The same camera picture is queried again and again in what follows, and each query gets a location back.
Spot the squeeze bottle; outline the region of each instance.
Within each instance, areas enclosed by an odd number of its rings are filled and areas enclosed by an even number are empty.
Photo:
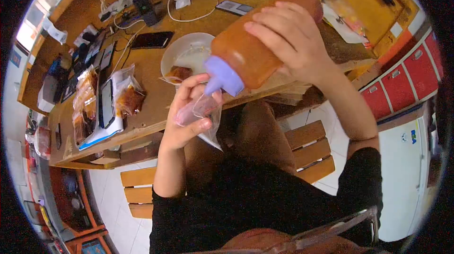
[[[288,1],[305,8],[315,22],[321,22],[323,8],[319,0],[271,0],[231,24],[211,42],[212,55],[205,61],[211,76],[205,94],[211,95],[222,88],[236,96],[244,88],[257,89],[283,65],[258,38],[244,30],[243,25],[263,7],[274,6],[276,1]]]

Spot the white plate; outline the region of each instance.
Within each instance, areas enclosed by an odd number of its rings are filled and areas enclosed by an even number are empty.
[[[205,73],[205,60],[211,55],[214,36],[204,32],[190,33],[169,45],[161,60],[161,74],[165,76],[173,66],[191,68],[194,75]]]

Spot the white cable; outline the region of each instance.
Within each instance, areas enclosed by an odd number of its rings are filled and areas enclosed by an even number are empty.
[[[167,12],[168,12],[168,14],[169,14],[169,17],[170,17],[171,19],[173,19],[174,21],[176,21],[176,22],[193,22],[193,21],[196,21],[196,20],[198,20],[198,19],[201,19],[201,18],[204,18],[204,17],[207,17],[207,16],[211,15],[211,13],[214,12],[214,10],[216,9],[216,6],[215,6],[215,7],[212,9],[211,12],[207,13],[207,14],[204,15],[204,16],[201,16],[201,17],[198,17],[198,18],[195,18],[195,19],[191,19],[191,20],[188,20],[188,21],[182,21],[182,20],[178,20],[178,19],[174,19],[174,18],[173,18],[173,16],[170,14],[169,5],[170,5],[170,0],[167,1]]]
[[[106,0],[99,0],[99,1],[101,2],[101,13],[102,13],[102,14],[108,13],[108,12],[109,12],[109,9],[108,9],[108,7],[107,7],[106,4],[105,4],[105,1],[106,1]]]
[[[144,25],[144,26],[141,27],[136,33],[134,33],[133,37],[131,37],[131,38],[129,39],[128,43],[126,43],[126,46],[125,46],[125,48],[123,49],[123,52],[121,53],[121,56],[120,56],[120,58],[118,59],[117,63],[115,64],[115,67],[113,67],[113,70],[112,70],[112,72],[110,73],[110,75],[112,75],[112,74],[115,72],[115,70],[116,70],[118,64],[120,64],[121,58],[123,58],[123,55],[124,55],[124,53],[126,52],[126,49],[128,48],[129,43],[131,43],[131,41],[134,39],[134,37],[135,37],[135,36],[139,33],[139,31],[142,30],[145,26],[146,26],[146,25]]]
[[[120,27],[117,25],[116,19],[117,19],[117,16],[115,15],[115,17],[113,18],[113,21],[114,21],[113,24],[115,24],[115,26],[118,27],[119,29],[128,29],[131,26],[133,26],[134,24],[137,24],[138,22],[144,22],[144,20],[138,20],[138,21],[135,21],[133,24],[128,25],[127,27]]]

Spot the red cabinet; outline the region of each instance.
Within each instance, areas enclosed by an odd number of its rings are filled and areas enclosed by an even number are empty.
[[[423,45],[420,45],[404,61],[404,64],[419,99],[428,96],[430,93],[438,89],[437,75],[435,74],[432,62],[430,61],[428,53]]]
[[[388,94],[394,112],[397,112],[416,101],[410,81],[405,74],[402,64],[398,65],[389,74],[385,75],[381,79],[381,82]]]
[[[435,65],[437,66],[438,74],[440,78],[443,77],[443,67],[441,66],[441,55],[440,50],[438,48],[437,38],[435,37],[435,33],[431,32],[426,39],[424,40],[428,50],[430,51],[432,58],[434,58]]]
[[[371,108],[376,120],[391,114],[391,109],[389,108],[388,101],[386,100],[380,82],[376,82],[368,87],[361,92],[361,95],[366,100],[367,105]]]

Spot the purple nozzle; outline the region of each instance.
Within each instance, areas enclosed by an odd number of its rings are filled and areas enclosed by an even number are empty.
[[[204,93],[210,96],[222,88],[231,96],[237,96],[244,89],[244,84],[237,73],[218,56],[211,56],[205,62],[207,73],[211,76]]]

